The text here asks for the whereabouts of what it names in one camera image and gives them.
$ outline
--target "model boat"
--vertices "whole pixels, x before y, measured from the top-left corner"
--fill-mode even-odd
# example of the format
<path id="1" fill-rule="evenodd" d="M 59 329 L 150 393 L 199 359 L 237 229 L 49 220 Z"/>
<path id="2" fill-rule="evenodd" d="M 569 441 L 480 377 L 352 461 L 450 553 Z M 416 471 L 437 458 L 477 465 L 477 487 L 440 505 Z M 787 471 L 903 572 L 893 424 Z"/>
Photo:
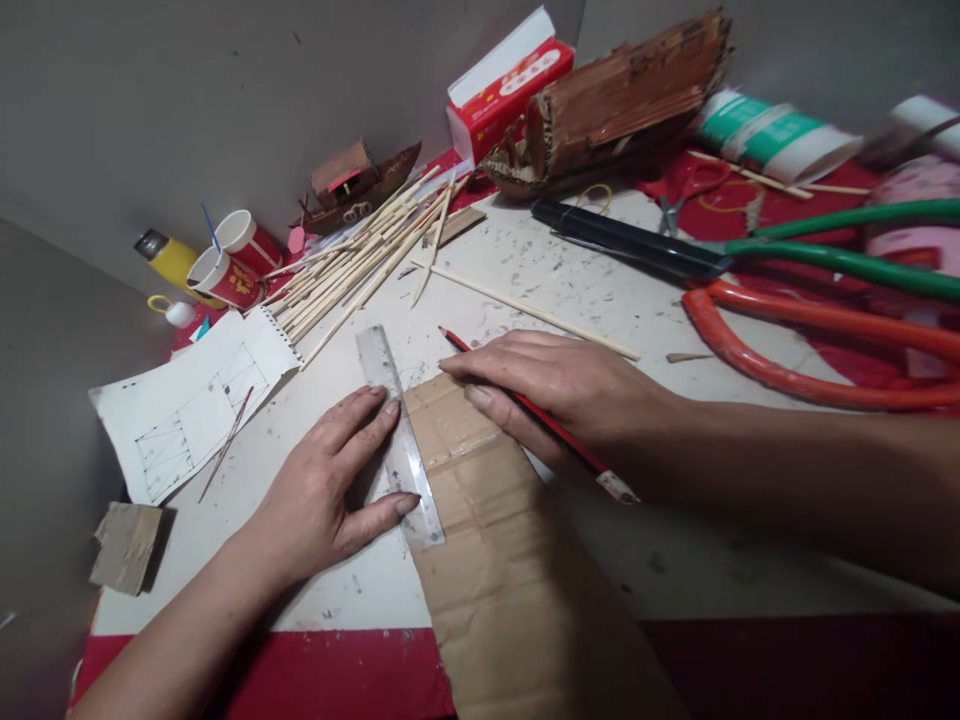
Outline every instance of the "model boat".
<path id="1" fill-rule="evenodd" d="M 403 185 L 418 157 L 420 143 L 374 166 L 366 144 L 358 141 L 310 174 L 319 207 L 311 210 L 306 197 L 300 200 L 303 212 L 290 227 L 329 235 L 362 220 Z"/>

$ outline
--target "red and white cup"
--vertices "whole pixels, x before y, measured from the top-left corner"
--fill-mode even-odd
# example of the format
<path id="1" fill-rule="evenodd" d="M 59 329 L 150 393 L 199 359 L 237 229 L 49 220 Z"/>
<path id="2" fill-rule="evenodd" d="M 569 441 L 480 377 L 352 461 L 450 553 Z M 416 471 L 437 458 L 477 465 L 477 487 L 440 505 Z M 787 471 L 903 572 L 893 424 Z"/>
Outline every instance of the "red and white cup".
<path id="1" fill-rule="evenodd" d="M 217 241 L 225 253 L 230 253 L 261 278 L 280 267 L 283 256 L 277 241 L 258 226 L 249 210 L 236 210 L 217 226 Z"/>
<path id="2" fill-rule="evenodd" d="M 233 255 L 209 248 L 197 259 L 187 274 L 191 290 L 213 295 L 241 310 L 251 308 L 263 299 L 263 283 Z"/>

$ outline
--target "tissue box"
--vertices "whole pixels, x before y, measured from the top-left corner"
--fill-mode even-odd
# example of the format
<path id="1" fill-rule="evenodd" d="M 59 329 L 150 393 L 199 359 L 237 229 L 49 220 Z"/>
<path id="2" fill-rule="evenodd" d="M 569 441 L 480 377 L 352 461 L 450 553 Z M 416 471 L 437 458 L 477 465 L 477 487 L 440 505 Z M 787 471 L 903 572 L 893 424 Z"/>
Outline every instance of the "tissue box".
<path id="1" fill-rule="evenodd" d="M 479 164 L 527 101 L 573 69 L 574 49 L 554 34 L 541 7 L 447 89 L 450 133 L 461 158 Z"/>

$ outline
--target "blue straw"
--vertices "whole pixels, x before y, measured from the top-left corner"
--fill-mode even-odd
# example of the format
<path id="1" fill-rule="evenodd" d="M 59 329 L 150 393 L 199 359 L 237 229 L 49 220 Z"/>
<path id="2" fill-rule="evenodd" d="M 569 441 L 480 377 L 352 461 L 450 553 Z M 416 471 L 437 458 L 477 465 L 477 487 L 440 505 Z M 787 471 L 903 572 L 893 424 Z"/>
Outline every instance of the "blue straw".
<path id="1" fill-rule="evenodd" d="M 200 207 L 203 208 L 203 216 L 207 219 L 207 227 L 210 228 L 210 234 L 213 236 L 213 245 L 217 248 L 217 252 L 223 255 L 223 248 L 217 241 L 217 232 L 213 229 L 213 223 L 210 222 L 210 213 L 207 212 L 207 206 L 203 204 L 203 200 L 200 201 Z"/>

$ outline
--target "left hand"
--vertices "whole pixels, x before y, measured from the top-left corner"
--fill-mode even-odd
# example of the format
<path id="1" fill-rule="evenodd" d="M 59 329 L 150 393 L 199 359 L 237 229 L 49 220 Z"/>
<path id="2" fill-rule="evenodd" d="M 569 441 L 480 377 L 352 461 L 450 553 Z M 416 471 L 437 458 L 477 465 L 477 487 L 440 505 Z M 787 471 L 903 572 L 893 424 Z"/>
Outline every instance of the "left hand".
<path id="1" fill-rule="evenodd" d="M 330 408 L 291 451 L 260 507 L 238 535 L 282 585 L 291 585 L 346 560 L 400 522 L 420 502 L 391 493 L 355 513 L 343 496 L 400 417 L 396 401 L 383 407 L 382 387 L 366 385 Z"/>

